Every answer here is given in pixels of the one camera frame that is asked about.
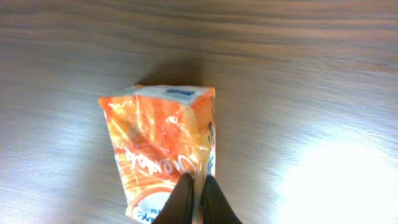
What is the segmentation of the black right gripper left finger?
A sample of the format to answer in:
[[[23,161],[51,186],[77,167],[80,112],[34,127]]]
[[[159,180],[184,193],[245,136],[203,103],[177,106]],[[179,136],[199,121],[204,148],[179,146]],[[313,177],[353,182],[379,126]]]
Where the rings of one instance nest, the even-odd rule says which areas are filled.
[[[152,224],[192,224],[194,181],[184,173]]]

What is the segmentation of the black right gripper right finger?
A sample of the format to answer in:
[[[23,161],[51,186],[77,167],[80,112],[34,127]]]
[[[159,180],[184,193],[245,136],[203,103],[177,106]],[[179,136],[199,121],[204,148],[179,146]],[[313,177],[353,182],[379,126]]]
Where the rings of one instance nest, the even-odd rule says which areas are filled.
[[[202,213],[203,224],[242,224],[212,175],[205,180]]]

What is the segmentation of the orange tissue pack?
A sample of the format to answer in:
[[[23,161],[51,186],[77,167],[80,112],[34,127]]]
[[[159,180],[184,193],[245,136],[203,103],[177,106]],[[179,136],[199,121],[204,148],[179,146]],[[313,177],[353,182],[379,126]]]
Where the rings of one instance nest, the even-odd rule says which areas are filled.
[[[215,88],[136,85],[98,103],[127,198],[126,216],[152,223],[179,178],[194,181],[193,223],[207,175],[215,175]]]

